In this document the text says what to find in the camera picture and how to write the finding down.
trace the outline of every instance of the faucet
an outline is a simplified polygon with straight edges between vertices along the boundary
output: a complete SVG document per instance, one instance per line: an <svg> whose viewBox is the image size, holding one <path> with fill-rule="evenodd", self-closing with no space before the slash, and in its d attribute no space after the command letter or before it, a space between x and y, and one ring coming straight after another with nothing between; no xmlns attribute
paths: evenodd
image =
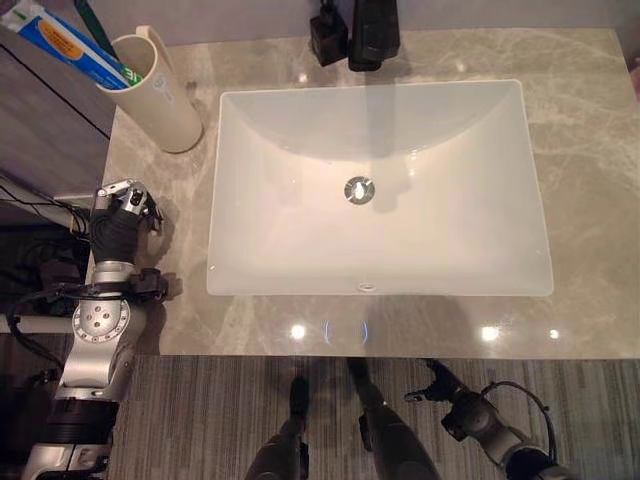
<svg viewBox="0 0 640 480"><path fill-rule="evenodd" d="M396 0L355 0L349 43L349 69L372 72L400 48Z"/></svg>

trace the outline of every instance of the gray striped floor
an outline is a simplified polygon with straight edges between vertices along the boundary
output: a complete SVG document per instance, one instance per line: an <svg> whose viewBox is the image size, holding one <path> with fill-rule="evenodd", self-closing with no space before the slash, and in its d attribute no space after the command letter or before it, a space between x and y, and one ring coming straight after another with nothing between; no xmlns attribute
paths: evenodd
<svg viewBox="0 0 640 480"><path fill-rule="evenodd" d="M59 340L50 342L65 348ZM45 365L6 336L0 346L0 369L16 381ZM446 363L474 389L508 379L537 393L551 406L561 461L581 478L640 479L640 360ZM502 478L475 444L457 443L440 426L445 405L402 401L404 393L430 381L420 361L372 359L370 366L443 480ZM312 386L306 435L311 479L375 479L344 360L189 356L138 357L114 434L109 478L242 479L255 452L285 420L289 382L297 373ZM514 426L544 442L543 419L522 394L507 388L490 397Z"/></svg>

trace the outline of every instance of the blue toothpaste tube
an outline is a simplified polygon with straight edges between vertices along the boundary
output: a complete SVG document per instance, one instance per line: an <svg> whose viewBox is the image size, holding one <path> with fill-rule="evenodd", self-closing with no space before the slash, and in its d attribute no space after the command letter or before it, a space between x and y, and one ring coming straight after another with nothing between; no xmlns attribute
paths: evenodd
<svg viewBox="0 0 640 480"><path fill-rule="evenodd" d="M32 0L18 2L2 16L0 23L105 88L121 90L142 80L136 72Z"/></svg>

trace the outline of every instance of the marble countertop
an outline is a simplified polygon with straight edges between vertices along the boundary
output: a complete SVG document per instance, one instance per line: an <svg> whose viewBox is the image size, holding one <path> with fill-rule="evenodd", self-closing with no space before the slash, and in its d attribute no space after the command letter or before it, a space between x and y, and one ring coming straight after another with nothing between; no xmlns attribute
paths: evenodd
<svg viewBox="0 0 640 480"><path fill-rule="evenodd" d="M105 181L144 182L166 216L139 265L174 276L141 350L161 354L468 358L640 357L638 105L607 29L407 32L375 73L321 68L308 39L170 49L205 134L160 151L118 110ZM516 78L523 84L555 292L545 298L213 297L207 245L220 94L233 90ZM304 336L292 336L294 326Z"/></svg>

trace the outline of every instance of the rectangular sink basin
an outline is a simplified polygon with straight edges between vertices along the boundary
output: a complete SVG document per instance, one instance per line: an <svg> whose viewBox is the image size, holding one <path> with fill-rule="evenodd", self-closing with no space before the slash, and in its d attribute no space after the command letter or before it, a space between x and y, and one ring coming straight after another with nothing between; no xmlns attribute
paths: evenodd
<svg viewBox="0 0 640 480"><path fill-rule="evenodd" d="M212 295L548 295L518 81L221 97Z"/></svg>

